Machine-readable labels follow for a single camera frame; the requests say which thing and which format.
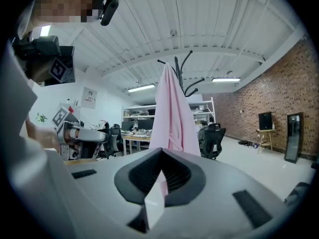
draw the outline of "wooden stand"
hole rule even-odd
[[[259,148],[258,148],[257,154],[259,153],[259,150],[262,148],[262,146],[270,146],[271,150],[273,150],[273,144],[271,142],[271,132],[274,131],[274,129],[269,129],[269,130],[260,130],[260,129],[258,129],[257,131],[258,131],[258,133],[260,133],[260,144],[259,144]],[[268,136],[269,136],[269,142],[264,142],[263,143],[263,139],[265,138],[263,136],[267,135],[267,133],[268,133]]]

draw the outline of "wooden desk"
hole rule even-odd
[[[259,144],[259,148],[258,148],[257,154],[259,153],[259,150],[262,148],[262,146],[270,146],[271,150],[273,150],[273,144],[271,142],[271,132],[274,131],[274,129],[268,129],[268,130],[260,130],[260,129],[258,129],[257,131],[258,131],[258,133],[260,133],[260,144]],[[263,136],[266,135],[267,133],[268,133],[270,142],[264,142],[263,143],[263,139],[264,139]]]
[[[140,138],[140,137],[124,136],[123,137],[124,155],[127,155],[127,153],[126,153],[126,141],[129,141],[130,154],[132,154],[132,141],[136,141],[137,142],[137,149],[141,150],[141,141],[150,142],[151,138]]]

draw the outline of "wall sign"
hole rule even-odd
[[[81,107],[95,109],[97,92],[88,88],[84,88]]]

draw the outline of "black rubber pad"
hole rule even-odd
[[[238,191],[233,196],[254,228],[258,228],[272,219],[270,214],[246,190]]]
[[[97,173],[95,170],[90,169],[90,170],[84,170],[84,171],[72,173],[72,176],[74,179],[79,179],[79,178],[86,177],[95,173]]]

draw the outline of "fluorescent light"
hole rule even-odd
[[[147,85],[147,86],[143,86],[143,87],[139,87],[139,88],[136,88],[136,89],[128,90],[128,92],[135,92],[135,91],[140,91],[140,90],[147,90],[147,89],[151,89],[151,88],[155,88],[155,85],[154,85],[154,84],[150,84],[150,85]]]
[[[40,36],[48,36],[50,27],[51,27],[50,25],[49,26],[43,26],[42,29],[41,29]]]
[[[214,78],[212,82],[240,82],[240,78]]]

